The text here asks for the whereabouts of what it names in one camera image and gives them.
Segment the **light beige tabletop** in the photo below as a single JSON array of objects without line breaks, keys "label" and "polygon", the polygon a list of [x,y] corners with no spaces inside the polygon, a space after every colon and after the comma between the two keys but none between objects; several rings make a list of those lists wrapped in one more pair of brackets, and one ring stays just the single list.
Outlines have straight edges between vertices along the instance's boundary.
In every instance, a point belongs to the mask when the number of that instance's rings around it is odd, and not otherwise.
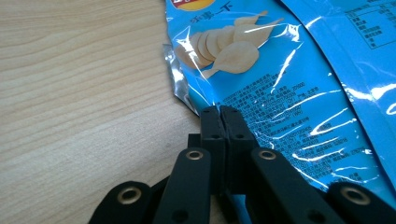
[{"label": "light beige tabletop", "polygon": [[199,119],[171,90],[164,13],[163,0],[0,2],[0,223],[87,223],[118,184],[170,174]]}]

